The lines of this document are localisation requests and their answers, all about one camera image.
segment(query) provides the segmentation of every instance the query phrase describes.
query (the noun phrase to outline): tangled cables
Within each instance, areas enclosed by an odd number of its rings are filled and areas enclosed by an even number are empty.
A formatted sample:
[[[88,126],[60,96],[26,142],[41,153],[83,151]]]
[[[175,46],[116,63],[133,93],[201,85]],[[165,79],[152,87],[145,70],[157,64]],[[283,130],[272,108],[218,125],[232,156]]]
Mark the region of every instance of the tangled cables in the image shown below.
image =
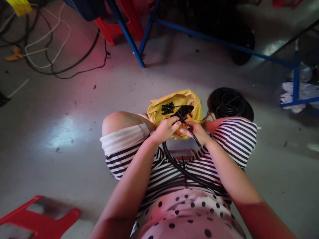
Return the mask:
[[[254,120],[254,111],[244,96],[238,91],[222,87],[213,91],[210,104],[217,119],[240,116]]]

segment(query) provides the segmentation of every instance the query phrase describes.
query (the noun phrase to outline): blue metal frame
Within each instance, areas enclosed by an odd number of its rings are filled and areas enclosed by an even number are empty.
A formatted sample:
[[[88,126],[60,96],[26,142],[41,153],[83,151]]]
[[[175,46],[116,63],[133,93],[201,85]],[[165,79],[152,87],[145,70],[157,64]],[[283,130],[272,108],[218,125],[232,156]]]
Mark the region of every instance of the blue metal frame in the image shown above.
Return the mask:
[[[287,107],[287,106],[293,106],[293,105],[299,105],[299,104],[305,104],[305,103],[310,103],[310,102],[314,102],[314,101],[319,101],[319,97],[314,97],[314,98],[310,98],[310,99],[306,99],[306,100],[299,100],[300,56],[299,56],[299,52],[297,50],[295,52],[294,62],[283,61],[283,60],[280,60],[280,59],[278,59],[276,57],[263,55],[263,54],[255,52],[253,50],[247,49],[245,47],[238,46],[238,45],[226,42],[224,40],[220,40],[218,38],[214,38],[212,36],[208,36],[206,34],[194,31],[194,30],[189,29],[187,27],[183,27],[183,26],[180,26],[180,25],[177,25],[177,24],[174,24],[174,23],[170,23],[170,22],[162,20],[162,19],[158,19],[156,17],[156,13],[157,13],[158,6],[160,4],[160,0],[156,0],[156,2],[155,2],[154,8],[153,8],[153,11],[150,14],[150,19],[149,19],[149,22],[148,22],[147,27],[145,29],[144,36],[143,36],[143,39],[141,41],[139,50],[137,50],[137,47],[136,47],[136,45],[135,45],[135,43],[134,43],[134,41],[132,39],[132,36],[131,36],[130,32],[128,31],[128,29],[126,27],[125,21],[124,21],[122,15],[120,13],[119,8],[117,7],[117,5],[115,3],[115,0],[106,0],[106,1],[109,4],[110,9],[112,10],[115,18],[117,19],[118,24],[120,25],[120,27],[121,27],[121,29],[122,29],[127,41],[131,45],[131,47],[133,49],[133,52],[135,53],[135,56],[136,56],[137,60],[139,61],[139,63],[141,64],[142,67],[145,67],[145,64],[144,64],[141,56],[143,55],[143,52],[144,52],[144,49],[145,49],[145,46],[146,46],[146,42],[147,42],[147,39],[148,39],[149,34],[151,32],[151,28],[153,26],[153,23],[157,23],[157,24],[161,24],[163,26],[166,26],[166,27],[173,28],[175,30],[184,32],[186,34],[190,34],[192,36],[199,37],[199,38],[208,40],[210,42],[223,45],[223,46],[228,47],[228,48],[232,48],[232,49],[236,49],[236,50],[239,50],[239,51],[243,51],[243,52],[251,54],[253,56],[257,56],[257,57],[260,57],[262,59],[265,59],[265,60],[268,60],[268,61],[272,61],[272,62],[274,62],[276,64],[280,64],[280,65],[282,65],[284,67],[288,67],[288,68],[294,69],[292,102],[291,103],[286,103],[286,104],[280,104],[281,107]]]
[[[113,12],[114,14],[114,17],[116,18],[117,20],[117,23],[120,25],[123,33],[124,33],[124,36],[126,37],[128,43],[130,44],[137,60],[139,61],[141,67],[145,68],[145,64],[143,62],[143,59],[142,59],[142,54],[139,53],[135,43],[134,43],[134,40],[131,36],[131,33],[130,31],[128,30],[127,26],[126,26],[126,23],[122,17],[122,14],[118,8],[118,6],[116,5],[116,2],[115,0],[106,0],[107,4],[109,5],[111,11]]]

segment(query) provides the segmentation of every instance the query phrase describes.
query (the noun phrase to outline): blue metal shelf leg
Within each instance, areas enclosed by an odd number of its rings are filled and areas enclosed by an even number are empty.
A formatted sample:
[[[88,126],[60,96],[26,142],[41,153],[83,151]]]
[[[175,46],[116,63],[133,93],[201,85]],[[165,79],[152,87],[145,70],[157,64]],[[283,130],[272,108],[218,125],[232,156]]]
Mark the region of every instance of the blue metal shelf leg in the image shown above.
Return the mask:
[[[157,12],[157,8],[158,8],[159,4],[160,4],[160,0],[156,0],[153,11],[150,14],[150,19],[149,19],[149,22],[147,23],[147,27],[145,29],[144,36],[143,36],[143,39],[141,41],[140,48],[139,48],[139,52],[141,55],[143,55],[147,39],[150,35],[154,20],[156,18],[156,12]]]
[[[293,70],[293,89],[292,102],[297,103],[299,99],[299,80],[300,80],[300,58],[299,52],[295,51],[295,68]]]
[[[137,60],[139,61],[141,67],[145,68],[145,64],[143,62],[141,54],[139,53],[139,51],[138,51],[138,49],[137,49],[137,47],[136,47],[136,45],[134,43],[134,40],[133,40],[133,38],[131,36],[131,33],[128,30],[126,24],[125,24],[125,21],[124,21],[124,19],[122,17],[122,14],[121,14],[118,6],[116,5],[115,0],[106,0],[106,2],[109,5],[111,11],[113,12],[113,14],[114,14],[114,16],[115,16],[115,18],[117,20],[117,23],[120,25],[120,27],[121,27],[121,29],[122,29],[122,31],[124,33],[124,36],[126,37],[128,43],[130,44],[130,46],[131,46],[131,48],[132,48]]]

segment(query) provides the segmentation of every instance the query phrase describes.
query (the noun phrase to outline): hand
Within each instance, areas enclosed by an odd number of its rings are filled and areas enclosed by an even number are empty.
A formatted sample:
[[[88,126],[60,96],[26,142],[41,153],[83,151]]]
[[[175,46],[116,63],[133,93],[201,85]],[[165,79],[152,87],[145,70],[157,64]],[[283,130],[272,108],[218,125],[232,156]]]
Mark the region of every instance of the hand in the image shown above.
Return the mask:
[[[158,144],[163,143],[170,138],[170,136],[180,127],[181,124],[182,123],[179,121],[177,116],[164,119],[151,137]]]
[[[187,123],[191,127],[193,133],[195,134],[196,138],[201,144],[206,145],[208,142],[212,140],[200,124],[194,123],[192,121],[188,121]],[[181,134],[193,138],[186,128],[182,128],[179,131],[181,132]]]

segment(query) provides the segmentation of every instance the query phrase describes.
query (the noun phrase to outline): white cable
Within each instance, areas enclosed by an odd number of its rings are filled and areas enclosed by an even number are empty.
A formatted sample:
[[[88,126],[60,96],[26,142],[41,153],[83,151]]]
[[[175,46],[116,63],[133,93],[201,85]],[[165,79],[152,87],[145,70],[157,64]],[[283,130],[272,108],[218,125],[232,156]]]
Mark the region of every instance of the white cable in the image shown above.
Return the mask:
[[[39,42],[41,42],[41,41],[42,41],[43,39],[45,39],[48,35],[50,35],[51,32],[53,32],[53,31],[60,25],[61,22],[64,22],[64,23],[69,27],[70,31],[69,31],[69,34],[68,34],[66,40],[63,42],[62,46],[60,47],[60,50],[58,51],[57,55],[56,55],[55,58],[51,61],[51,62],[53,63],[53,62],[55,62],[55,60],[56,60],[56,59],[58,58],[58,56],[60,55],[60,53],[61,53],[61,51],[62,51],[62,48],[64,47],[64,45],[66,44],[66,42],[68,41],[68,39],[69,39],[69,37],[70,37],[70,35],[71,35],[71,27],[69,26],[69,24],[67,24],[65,21],[63,21],[63,20],[61,19],[61,12],[62,12],[62,9],[63,9],[64,5],[65,5],[65,3],[62,4],[62,6],[61,6],[61,8],[60,8],[60,10],[59,10],[59,17],[57,17],[56,15],[54,15],[53,13],[51,13],[49,10],[45,9],[44,7],[42,7],[44,10],[46,10],[47,12],[49,12],[52,16],[54,16],[55,18],[57,18],[59,21],[58,21],[58,23],[51,29],[51,31],[49,31],[47,34],[45,34],[43,37],[41,37],[39,40],[35,41],[34,43],[31,43],[31,44],[27,45],[27,46],[25,47],[25,49],[24,49],[24,51],[25,51],[25,53],[26,53],[26,57],[27,57],[27,58],[29,59],[29,61],[30,61],[35,67],[37,67],[37,68],[46,68],[46,67],[49,67],[49,66],[51,66],[51,63],[48,64],[48,65],[46,65],[46,66],[37,66],[36,64],[34,64],[33,61],[30,59],[30,57],[28,56],[28,52],[27,52],[27,48],[28,48],[28,47],[30,47],[30,46],[32,46],[32,45],[35,45],[35,44],[37,44],[37,43],[39,43]]]
[[[4,24],[1,26],[1,28],[0,28],[0,32],[2,32],[3,30],[4,30],[4,28],[8,25],[8,23],[11,21],[11,19],[15,16],[15,12],[13,12],[12,14],[11,14],[11,16],[10,17],[8,17],[8,19],[4,22]]]
[[[23,82],[14,92],[12,92],[8,98],[10,99],[15,93],[17,93],[27,82],[29,81],[29,79],[26,79],[25,82]]]

